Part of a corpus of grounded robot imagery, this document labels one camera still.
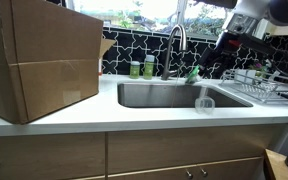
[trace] window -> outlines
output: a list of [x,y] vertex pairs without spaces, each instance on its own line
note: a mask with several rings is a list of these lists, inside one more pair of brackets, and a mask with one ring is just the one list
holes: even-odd
[[69,8],[99,18],[107,27],[170,33],[172,27],[180,23],[191,36],[217,37],[229,12],[194,0],[67,1]]

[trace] backsplash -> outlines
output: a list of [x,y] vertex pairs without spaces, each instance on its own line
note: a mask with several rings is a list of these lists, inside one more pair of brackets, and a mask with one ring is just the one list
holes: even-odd
[[[156,57],[153,75],[161,76],[166,58],[168,37],[168,34],[104,27],[103,38],[114,39],[117,42],[103,56],[103,73],[128,75],[131,61],[139,61],[141,64],[140,75],[142,75],[145,56],[151,54]],[[265,41],[288,54],[288,37],[267,36]],[[184,77],[197,65],[204,49],[207,46],[214,47],[215,42],[214,40],[188,37],[188,51],[182,54],[178,51],[179,38],[175,38],[171,49],[170,69],[178,69],[181,60],[184,61],[185,65],[179,72],[180,76]],[[278,67],[288,72],[288,60],[278,52],[273,57],[279,64]],[[263,63],[263,55],[241,47],[231,57],[211,65],[206,70],[204,78],[218,79],[225,69],[247,69],[249,65],[254,64],[254,61]]]

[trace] bottle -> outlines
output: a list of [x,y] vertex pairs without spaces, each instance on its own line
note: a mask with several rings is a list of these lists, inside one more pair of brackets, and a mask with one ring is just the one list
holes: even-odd
[[155,59],[155,56],[146,55],[145,69],[144,69],[144,79],[146,79],[146,80],[152,79],[153,68],[154,68],[154,59]]
[[138,79],[140,77],[140,62],[132,61],[130,68],[130,78]]

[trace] cabinet drawer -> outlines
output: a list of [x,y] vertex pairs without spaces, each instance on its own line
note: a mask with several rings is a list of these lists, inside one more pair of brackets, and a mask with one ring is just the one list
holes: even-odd
[[109,176],[109,180],[255,180],[262,158],[181,166]]
[[234,126],[108,133],[108,173],[261,156],[280,126]]
[[0,137],[0,179],[102,176],[104,133]]

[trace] white countertop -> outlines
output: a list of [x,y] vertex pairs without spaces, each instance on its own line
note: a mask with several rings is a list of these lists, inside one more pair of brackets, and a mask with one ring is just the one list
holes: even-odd
[[[128,76],[103,75],[99,94],[28,125],[12,125],[0,119],[0,136],[288,123],[287,101],[263,104],[222,89],[218,86],[220,80],[202,80],[195,85],[216,86],[252,103],[253,107],[215,108],[211,115],[198,114],[194,108],[127,108],[117,102],[117,84],[121,82],[175,84],[176,79],[165,82],[160,78],[132,80]],[[184,84],[184,79],[177,83]]]

